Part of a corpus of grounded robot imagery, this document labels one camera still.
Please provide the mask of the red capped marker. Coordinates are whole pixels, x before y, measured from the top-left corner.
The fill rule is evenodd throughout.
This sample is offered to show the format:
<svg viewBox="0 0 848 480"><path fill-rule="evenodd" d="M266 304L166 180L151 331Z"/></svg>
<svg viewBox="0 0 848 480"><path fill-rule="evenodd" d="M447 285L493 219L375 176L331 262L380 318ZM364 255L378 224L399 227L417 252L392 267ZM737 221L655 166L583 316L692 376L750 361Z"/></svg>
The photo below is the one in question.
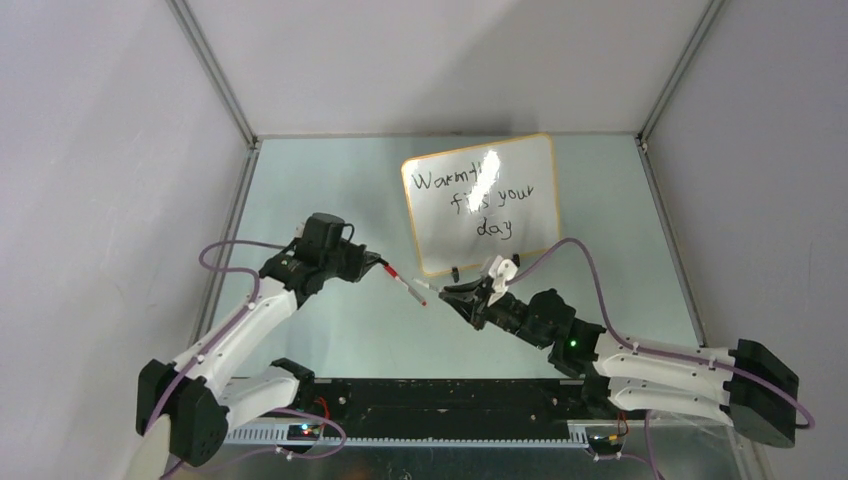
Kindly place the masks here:
<svg viewBox="0 0 848 480"><path fill-rule="evenodd" d="M404 290L415 299L422 307L427 306L427 301L407 280L405 280L390 264L383 264L384 271L396 282L398 282Z"/></svg>

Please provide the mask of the black whiteboard marker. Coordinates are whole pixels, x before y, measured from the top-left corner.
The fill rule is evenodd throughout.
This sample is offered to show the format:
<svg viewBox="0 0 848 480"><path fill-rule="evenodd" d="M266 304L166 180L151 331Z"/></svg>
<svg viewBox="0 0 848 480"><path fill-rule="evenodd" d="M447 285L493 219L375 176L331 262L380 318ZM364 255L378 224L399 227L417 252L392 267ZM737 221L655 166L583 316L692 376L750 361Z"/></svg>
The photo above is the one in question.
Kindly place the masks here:
<svg viewBox="0 0 848 480"><path fill-rule="evenodd" d="M442 287L441 287L441 286L436 285L436 284L434 284L434 283L431 283L431 282L429 282L429 281L428 281L428 280L426 280L426 279L414 278L414 282L415 282L416 284L418 284L418 285L422 286L423 288L428 289L428 290L433 291L433 292L436 292L436 293L439 293L439 292L441 292L441 291L442 291Z"/></svg>

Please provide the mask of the yellow framed whiteboard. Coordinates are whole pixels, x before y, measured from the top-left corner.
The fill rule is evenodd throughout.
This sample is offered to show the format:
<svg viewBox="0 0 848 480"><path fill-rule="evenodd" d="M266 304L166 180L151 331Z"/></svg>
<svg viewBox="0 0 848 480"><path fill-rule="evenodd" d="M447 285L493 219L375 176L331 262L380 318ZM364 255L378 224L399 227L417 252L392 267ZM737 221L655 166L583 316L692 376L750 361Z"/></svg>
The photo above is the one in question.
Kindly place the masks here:
<svg viewBox="0 0 848 480"><path fill-rule="evenodd" d="M400 175L427 277L477 268L495 255L541 253L561 237L557 159L548 134L412 157Z"/></svg>

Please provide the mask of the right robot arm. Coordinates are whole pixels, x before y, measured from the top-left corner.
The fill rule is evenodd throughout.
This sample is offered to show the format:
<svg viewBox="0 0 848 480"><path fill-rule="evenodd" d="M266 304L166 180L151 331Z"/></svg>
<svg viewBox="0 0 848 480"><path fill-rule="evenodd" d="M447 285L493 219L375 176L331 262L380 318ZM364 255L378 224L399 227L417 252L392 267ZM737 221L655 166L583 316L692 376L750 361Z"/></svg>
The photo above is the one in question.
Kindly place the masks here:
<svg viewBox="0 0 848 480"><path fill-rule="evenodd" d="M442 287L440 300L473 328L491 324L548 352L559 372L584 380L585 411L666 411L702 417L776 448L792 448L799 377L763 344L687 349L625 337L578 318L554 289L523 302L490 279Z"/></svg>

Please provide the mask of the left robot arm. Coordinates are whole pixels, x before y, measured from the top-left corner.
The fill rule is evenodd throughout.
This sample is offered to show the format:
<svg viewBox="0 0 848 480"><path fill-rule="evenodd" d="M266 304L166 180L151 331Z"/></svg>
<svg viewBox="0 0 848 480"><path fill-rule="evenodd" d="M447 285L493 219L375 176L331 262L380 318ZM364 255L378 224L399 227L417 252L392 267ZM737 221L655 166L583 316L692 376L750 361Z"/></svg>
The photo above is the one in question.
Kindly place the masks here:
<svg viewBox="0 0 848 480"><path fill-rule="evenodd" d="M149 361L138 377L136 430L142 444L130 477L166 478L168 463L200 467L227 435L268 413L304 418L311 431L330 424L317 399L312 370L288 359L239 379L237 370L263 340L317 295L330 280L356 283L380 254L353 242L354 227L338 216L314 213L259 269L228 267L251 284L239 306L173 360Z"/></svg>

